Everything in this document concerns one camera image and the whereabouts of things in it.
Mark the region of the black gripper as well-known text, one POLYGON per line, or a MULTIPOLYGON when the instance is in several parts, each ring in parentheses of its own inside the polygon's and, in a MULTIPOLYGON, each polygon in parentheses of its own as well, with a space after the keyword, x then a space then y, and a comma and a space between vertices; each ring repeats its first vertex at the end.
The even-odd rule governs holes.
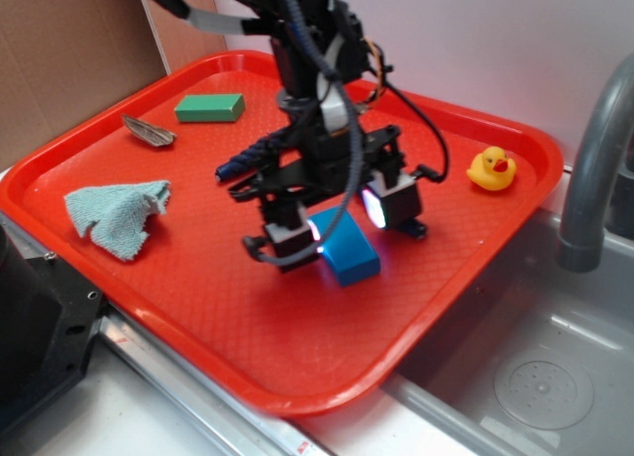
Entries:
POLYGON ((278 105, 288 115, 288 125, 227 162, 227 180, 236 182, 228 188, 232 198, 259 200, 265 218, 281 217, 284 206, 298 201, 282 224, 267 223, 262 235, 243 238, 252 259, 283 274, 317 261, 317 241, 306 207, 340 194, 361 191, 370 222, 379 229, 394 229, 421 214, 416 180, 403 171, 398 126, 359 131, 361 171, 353 175, 347 126, 329 132, 316 99, 280 96, 278 105))

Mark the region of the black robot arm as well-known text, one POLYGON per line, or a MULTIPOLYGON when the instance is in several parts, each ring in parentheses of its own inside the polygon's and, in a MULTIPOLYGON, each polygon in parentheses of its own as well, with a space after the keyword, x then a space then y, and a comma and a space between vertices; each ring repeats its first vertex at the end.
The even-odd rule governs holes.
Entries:
POLYGON ((380 90, 389 83, 387 67, 370 63, 375 47, 345 2, 237 0, 252 11, 240 18, 153 1, 195 29, 270 40, 282 84, 277 105, 288 122, 216 170, 234 200, 259 202, 264 231, 244 239, 253 259, 284 272, 314 261, 355 195, 378 227, 425 234, 417 183, 426 169, 406 170, 398 127, 365 131, 365 106, 346 92, 367 72, 380 90))

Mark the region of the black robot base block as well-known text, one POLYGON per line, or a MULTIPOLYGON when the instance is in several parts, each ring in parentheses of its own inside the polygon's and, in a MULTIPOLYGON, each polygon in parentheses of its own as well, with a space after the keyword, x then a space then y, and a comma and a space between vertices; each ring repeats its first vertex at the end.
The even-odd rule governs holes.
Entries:
POLYGON ((67 261, 26 258, 1 232, 2 439, 85 377, 103 307, 67 261))

